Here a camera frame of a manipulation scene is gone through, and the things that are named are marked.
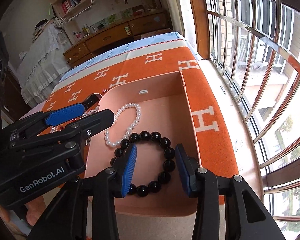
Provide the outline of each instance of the white stripe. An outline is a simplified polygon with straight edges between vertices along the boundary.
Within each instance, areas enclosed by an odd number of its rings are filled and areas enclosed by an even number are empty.
[[[59,84],[57,84],[55,86],[52,93],[55,93],[59,89],[65,87],[65,86],[68,86],[71,83],[73,83],[85,76],[88,76],[96,71],[99,71],[99,70],[107,68],[107,67],[111,67],[112,65],[118,64],[120,62],[124,62],[125,60],[137,58],[137,57],[144,56],[144,55],[153,54],[155,52],[164,51],[164,50],[168,50],[168,49],[175,49],[175,48],[179,48],[179,47],[187,47],[186,42],[183,40],[167,41],[164,43],[154,44],[154,45],[151,45],[148,47],[142,47],[140,49],[135,49],[135,50],[123,53],[123,54],[119,54],[112,58],[109,58],[109,59],[106,59],[99,63],[96,63],[93,66],[90,66],[90,67],[87,66],[84,70],[66,78],[65,80],[63,80],[62,82],[60,82]]]

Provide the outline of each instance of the wooden desk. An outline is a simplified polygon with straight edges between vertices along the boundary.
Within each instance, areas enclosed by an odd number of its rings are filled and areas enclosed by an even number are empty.
[[[139,39],[140,34],[168,28],[166,13],[157,10],[138,16],[130,16],[108,25],[106,28],[80,40],[63,55],[71,67],[76,67],[87,60],[104,52],[103,48],[111,49],[120,46],[125,39]]]

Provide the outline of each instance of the blue textured pad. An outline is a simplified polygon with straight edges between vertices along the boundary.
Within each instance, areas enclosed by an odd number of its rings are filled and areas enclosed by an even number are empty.
[[[179,151],[179,148],[176,147],[175,149],[175,158],[176,158],[176,163],[179,171],[179,177],[181,180],[182,188],[183,191],[190,196],[191,189],[190,189],[190,180],[189,180],[189,173],[186,169],[186,166],[183,162],[183,159],[181,157],[181,153]]]
[[[71,119],[82,116],[84,114],[84,111],[84,105],[80,103],[64,107],[62,109],[53,111],[46,119],[46,124],[57,126]]]
[[[122,187],[121,187],[122,197],[125,197],[126,194],[129,192],[136,160],[137,160],[137,146],[134,144],[131,149],[129,159],[127,161],[126,167],[124,168],[124,172],[122,175]]]

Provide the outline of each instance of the black bead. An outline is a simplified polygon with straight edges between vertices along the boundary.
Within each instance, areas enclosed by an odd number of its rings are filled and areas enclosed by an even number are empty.
[[[115,149],[115,151],[114,151],[114,155],[115,155],[116,157],[121,157],[123,154],[124,154],[124,149],[122,149],[122,148],[117,148],[117,149]]]
[[[167,148],[164,150],[164,157],[167,160],[172,160],[174,158],[174,149],[173,148]]]
[[[120,146],[122,149],[126,150],[128,148],[130,141],[127,139],[123,139],[120,143]]]
[[[161,189],[161,184],[157,182],[156,180],[153,180],[149,183],[148,189],[152,193],[158,193]]]
[[[162,137],[159,144],[163,149],[166,149],[170,147],[171,142],[167,137]]]
[[[163,163],[163,170],[164,171],[173,172],[175,168],[176,168],[176,164],[174,163],[173,160],[166,160]]]
[[[115,161],[116,159],[117,159],[116,157],[114,157],[114,158],[111,159],[111,161],[110,161],[110,165],[111,165],[111,166],[113,166],[114,161]]]
[[[152,132],[150,134],[151,140],[154,142],[160,142],[161,134],[159,132]]]
[[[149,194],[149,189],[145,185],[140,185],[137,187],[137,194],[139,197],[145,197]]]
[[[142,131],[139,136],[142,141],[150,141],[150,133],[147,131]]]
[[[171,179],[171,175],[167,171],[160,172],[158,175],[158,181],[160,184],[168,184]]]
[[[129,141],[132,143],[137,143],[138,141],[140,141],[140,136],[134,132],[134,133],[130,134]]]
[[[127,194],[128,195],[134,195],[135,193],[137,193],[137,186],[131,183],[129,192]]]

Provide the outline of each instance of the white pearl bracelet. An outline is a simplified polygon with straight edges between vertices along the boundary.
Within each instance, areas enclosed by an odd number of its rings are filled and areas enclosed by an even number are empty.
[[[138,123],[140,122],[141,119],[141,108],[139,104],[136,103],[129,103],[129,104],[125,104],[123,107],[118,109],[118,112],[114,115],[114,122],[113,125],[115,125],[115,123],[117,122],[119,116],[122,114],[122,112],[124,110],[126,110],[127,108],[131,108],[131,107],[135,107],[136,111],[137,111],[137,117],[136,119],[133,121],[133,123],[127,128],[127,132],[126,134],[123,136],[123,138],[121,138],[120,140],[116,141],[116,142],[111,142],[109,140],[109,130],[106,129],[105,130],[105,141],[106,141],[106,145],[111,146],[112,148],[115,147],[119,147],[120,143],[123,139],[129,139],[129,136],[132,132],[132,130],[136,127],[136,125],[138,125]]]

